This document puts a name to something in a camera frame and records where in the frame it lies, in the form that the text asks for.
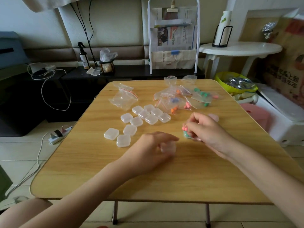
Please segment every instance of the white cable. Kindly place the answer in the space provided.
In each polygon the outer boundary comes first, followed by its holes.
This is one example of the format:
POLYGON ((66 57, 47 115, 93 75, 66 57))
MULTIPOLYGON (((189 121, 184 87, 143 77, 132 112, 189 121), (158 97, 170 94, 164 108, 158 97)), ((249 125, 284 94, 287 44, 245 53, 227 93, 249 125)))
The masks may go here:
POLYGON ((72 102, 71 96, 70 96, 70 103, 69 103, 69 106, 67 107, 67 109, 56 109, 56 108, 50 106, 50 105, 44 100, 44 97, 43 97, 43 94, 42 94, 42 89, 43 89, 43 86, 44 86, 45 82, 55 75, 55 71, 56 71, 56 70, 63 70, 63 69, 49 70, 49 71, 47 71, 47 72, 45 72, 45 73, 43 73, 43 74, 35 75, 34 77, 38 77, 38 76, 42 76, 42 75, 45 76, 45 75, 47 75, 48 73, 53 72, 53 74, 51 74, 51 76, 49 76, 49 77, 43 77, 43 78, 36 79, 36 78, 33 78, 33 74, 36 73, 37 71, 36 71, 36 72, 33 72, 33 73, 30 73, 30 72, 29 72, 29 67, 30 67, 30 65, 33 65, 33 64, 45 64, 45 63, 43 63, 43 62, 31 63, 31 64, 29 64, 29 65, 27 66, 27 69, 26 69, 27 72, 29 73, 29 75, 31 76, 31 78, 32 78, 33 80, 45 80, 45 81, 43 82, 42 86, 41 86, 41 91, 40 91, 44 103, 47 104, 47 105, 48 105, 49 107, 51 107, 52 109, 59 110, 59 111, 67 111, 67 110, 70 108, 70 105, 71 105, 71 102, 72 102))
POLYGON ((27 176, 25 179, 23 179, 19 184, 17 184, 13 189, 11 189, 7 195, 6 195, 6 198, 8 198, 8 196, 10 195, 11 192, 13 192, 15 189, 17 189, 19 186, 21 186, 22 183, 24 183, 26 180, 28 180, 30 177, 32 177, 40 168, 40 163, 39 163, 39 155, 41 153, 41 149, 42 149, 42 144, 43 144, 43 139, 44 137, 47 135, 47 134, 51 134, 51 133, 46 133, 43 137, 42 137, 42 140, 41 140, 41 145, 40 145, 40 150, 38 152, 38 156, 37 156, 37 164, 38 164, 38 167, 37 169, 32 172, 29 176, 27 176))

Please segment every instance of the white magazine rack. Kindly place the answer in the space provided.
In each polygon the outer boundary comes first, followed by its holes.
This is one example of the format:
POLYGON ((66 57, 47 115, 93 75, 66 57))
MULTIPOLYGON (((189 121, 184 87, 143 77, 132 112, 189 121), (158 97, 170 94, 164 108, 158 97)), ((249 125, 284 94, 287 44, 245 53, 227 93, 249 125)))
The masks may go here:
MULTIPOLYGON (((148 35, 149 35, 149 58, 150 58, 150 74, 152 74, 152 59, 154 57, 157 56, 157 53, 171 53, 171 51, 164 51, 164 52, 152 52, 152 49, 151 49, 151 20, 150 20, 150 1, 148 1, 148 35)), ((197 73, 197 65, 198 65, 198 60, 199 60, 199 37, 200 37, 200 1, 199 0, 196 0, 197 1, 197 44, 196 44, 196 49, 193 49, 191 51, 189 50, 181 50, 180 52, 183 52, 185 54, 189 54, 189 52, 192 52, 192 51, 195 51, 194 53, 194 56, 195 56, 195 68, 194 68, 194 73, 196 74, 197 73)))

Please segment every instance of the white power strip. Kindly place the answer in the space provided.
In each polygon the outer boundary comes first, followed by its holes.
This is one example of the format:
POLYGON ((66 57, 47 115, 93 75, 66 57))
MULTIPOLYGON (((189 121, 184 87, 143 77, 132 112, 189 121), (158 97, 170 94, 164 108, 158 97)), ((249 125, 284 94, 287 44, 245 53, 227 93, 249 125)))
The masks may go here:
POLYGON ((65 138, 66 135, 71 131, 73 126, 66 128, 64 132, 61 132, 63 136, 58 137, 57 135, 54 138, 49 138, 50 144, 56 144, 57 142, 61 141, 63 138, 65 138))

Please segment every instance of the wooden table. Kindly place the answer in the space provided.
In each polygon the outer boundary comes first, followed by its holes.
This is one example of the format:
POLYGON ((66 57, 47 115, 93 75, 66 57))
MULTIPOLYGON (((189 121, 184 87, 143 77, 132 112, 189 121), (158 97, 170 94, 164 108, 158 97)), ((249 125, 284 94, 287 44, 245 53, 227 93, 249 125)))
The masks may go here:
MULTIPOLYGON (((166 88, 163 80, 125 81, 124 84, 134 87, 139 96, 133 107, 153 104, 153 94, 166 88)), ((222 96, 209 107, 196 111, 218 115, 220 125, 235 138, 289 174, 304 180, 296 162, 216 81, 197 80, 196 85, 203 91, 216 91, 222 96)), ((119 129, 121 134, 125 127, 120 120, 125 112, 108 101, 116 92, 113 83, 107 84, 43 166, 31 185, 31 192, 36 197, 60 199, 66 196, 128 149, 118 148, 115 141, 103 137, 110 127, 119 129)), ((269 199, 233 164, 218 157, 204 144, 183 137, 182 123, 191 113, 181 110, 168 123, 158 121, 150 126, 144 122, 138 127, 131 145, 143 133, 171 133, 180 138, 176 157, 153 172, 128 181, 108 200, 270 204, 269 199)))

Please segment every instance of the cardboard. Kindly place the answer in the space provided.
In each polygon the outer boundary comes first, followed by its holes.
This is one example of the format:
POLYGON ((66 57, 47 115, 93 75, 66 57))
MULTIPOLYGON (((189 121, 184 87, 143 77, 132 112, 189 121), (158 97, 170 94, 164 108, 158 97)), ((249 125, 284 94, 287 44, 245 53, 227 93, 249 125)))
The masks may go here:
POLYGON ((281 18, 270 38, 283 47, 266 60, 266 83, 304 108, 304 20, 281 18))

